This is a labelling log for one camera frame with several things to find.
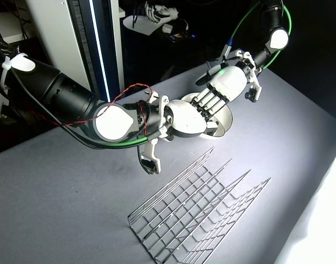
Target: green cable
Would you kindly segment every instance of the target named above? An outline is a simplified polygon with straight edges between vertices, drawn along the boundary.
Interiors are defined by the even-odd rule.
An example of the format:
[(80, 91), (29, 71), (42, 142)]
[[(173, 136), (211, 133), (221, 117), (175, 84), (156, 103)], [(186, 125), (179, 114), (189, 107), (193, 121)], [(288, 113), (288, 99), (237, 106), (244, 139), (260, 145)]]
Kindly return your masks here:
[(139, 139), (127, 141), (127, 142), (120, 142), (120, 143), (115, 143), (115, 144), (104, 144), (104, 145), (106, 145), (106, 146), (113, 146), (113, 147), (122, 147), (122, 146), (134, 145), (136, 143), (141, 143), (141, 142), (145, 142), (145, 141), (148, 141), (148, 138), (146, 136), (141, 137)]
[[(288, 9), (287, 9), (286, 6), (284, 6), (284, 11), (285, 11), (285, 13), (287, 14), (288, 19), (289, 19), (289, 31), (288, 31), (288, 34), (289, 34), (289, 36), (290, 36), (291, 28), (293, 27), (293, 23), (292, 23), (292, 21), (291, 21), (291, 15), (290, 15), (290, 12), (288, 11)], [(267, 68), (274, 62), (274, 60), (278, 57), (279, 53), (280, 53), (280, 51), (276, 52), (276, 54), (275, 54), (274, 57), (271, 59), (271, 61), (268, 62), (267, 65), (265, 65), (265, 66), (263, 67), (263, 69), (267, 69)]]
[(236, 26), (233, 34), (232, 34), (232, 38), (234, 38), (237, 30), (239, 29), (239, 27), (241, 26), (241, 24), (243, 23), (243, 21), (251, 14), (251, 12), (259, 5), (260, 3), (257, 2), (245, 15), (244, 17), (240, 20), (240, 22), (238, 23), (238, 25)]

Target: metal dish rack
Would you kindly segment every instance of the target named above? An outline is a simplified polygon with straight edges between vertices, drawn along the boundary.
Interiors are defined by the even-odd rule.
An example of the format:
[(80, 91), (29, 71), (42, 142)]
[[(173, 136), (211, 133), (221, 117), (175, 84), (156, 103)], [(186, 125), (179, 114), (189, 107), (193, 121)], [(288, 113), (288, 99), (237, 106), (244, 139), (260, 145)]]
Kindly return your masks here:
[(156, 263), (205, 263), (270, 178), (236, 197), (248, 175), (224, 186), (211, 173), (208, 150), (128, 217), (136, 237)]

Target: white light strip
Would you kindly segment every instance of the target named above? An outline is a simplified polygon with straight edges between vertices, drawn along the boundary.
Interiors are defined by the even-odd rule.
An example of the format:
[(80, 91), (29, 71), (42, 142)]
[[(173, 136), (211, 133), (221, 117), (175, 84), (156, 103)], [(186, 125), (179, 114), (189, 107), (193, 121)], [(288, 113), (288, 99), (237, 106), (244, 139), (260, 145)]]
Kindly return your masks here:
[(90, 8), (91, 8), (91, 15), (92, 15), (92, 22), (93, 22), (93, 28), (95, 29), (95, 36), (96, 36), (96, 42), (97, 42), (97, 49), (98, 49), (98, 55), (100, 57), (100, 62), (101, 62), (101, 68), (102, 68), (102, 74), (103, 74), (103, 80), (104, 80), (104, 85), (106, 87), (106, 93), (107, 93), (107, 98), (108, 102), (111, 101), (111, 98), (109, 96), (109, 88), (107, 84), (107, 76), (106, 76), (106, 71), (104, 69), (104, 63), (103, 63), (103, 57), (102, 57), (102, 50), (101, 50), (101, 45), (100, 45), (100, 38), (98, 36), (98, 29), (97, 29), (97, 22), (96, 22), (96, 15), (95, 15), (95, 9), (93, 7), (93, 0), (90, 0)]

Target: wire basket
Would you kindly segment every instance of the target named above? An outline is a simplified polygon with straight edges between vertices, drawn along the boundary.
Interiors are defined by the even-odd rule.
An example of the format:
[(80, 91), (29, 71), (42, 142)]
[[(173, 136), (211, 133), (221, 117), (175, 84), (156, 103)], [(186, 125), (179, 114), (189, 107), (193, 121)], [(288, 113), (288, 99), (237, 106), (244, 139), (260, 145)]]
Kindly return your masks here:
[(208, 150), (128, 217), (156, 263), (205, 263), (270, 178), (240, 196), (233, 190), (250, 170), (224, 186), (205, 164)]

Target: red wire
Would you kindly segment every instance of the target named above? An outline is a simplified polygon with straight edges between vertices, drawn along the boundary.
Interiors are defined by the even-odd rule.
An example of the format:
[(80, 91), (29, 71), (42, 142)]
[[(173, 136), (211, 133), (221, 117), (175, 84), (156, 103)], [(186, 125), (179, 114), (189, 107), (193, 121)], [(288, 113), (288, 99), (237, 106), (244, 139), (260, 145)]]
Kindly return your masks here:
[[(117, 97), (115, 97), (115, 99), (114, 99), (114, 100), (107, 106), (107, 108), (106, 108), (100, 115), (98, 115), (98, 116), (96, 116), (96, 117), (92, 117), (92, 118), (90, 118), (90, 119), (88, 119), (88, 120), (80, 120), (80, 121), (75, 121), (75, 122), (73, 122), (73, 123), (67, 123), (67, 124), (66, 124), (66, 123), (65, 123), (65, 124), (58, 124), (58, 123), (56, 123), (56, 122), (54, 122), (54, 121), (52, 121), (52, 120), (47, 119), (47, 118), (46, 118), (45, 116), (43, 116), (42, 114), (39, 114), (39, 115), (40, 115), (41, 118), (43, 118), (44, 120), (47, 120), (47, 121), (51, 122), (51, 123), (54, 124), (54, 125), (75, 125), (75, 124), (84, 124), (84, 123), (87, 123), (87, 122), (89, 122), (89, 121), (91, 121), (91, 120), (95, 120), (95, 119), (97, 119), (98, 117), (104, 115), (104, 113), (108, 110), (108, 108), (109, 108), (110, 106), (112, 106), (112, 105), (115, 103), (115, 101), (116, 101), (117, 99), (119, 99), (120, 97), (122, 97), (122, 95), (123, 95), (124, 93), (126, 93), (127, 91), (130, 90), (130, 88), (132, 88), (132, 87), (134, 87), (134, 86), (136, 86), (136, 85), (144, 86), (144, 87), (149, 88), (149, 89), (151, 90), (151, 94), (150, 94), (149, 98), (147, 99), (147, 102), (148, 102), (148, 101), (151, 99), (152, 95), (153, 95), (153, 89), (152, 89), (152, 87), (150, 87), (149, 85), (146, 85), (146, 84), (132, 84), (132, 85), (130, 85), (129, 87), (127, 87), (124, 91), (122, 91), (122, 93), (121, 93), (120, 95), (118, 95)], [(147, 132), (147, 124), (146, 124), (146, 121), (145, 121), (145, 134), (146, 134), (146, 132)]]

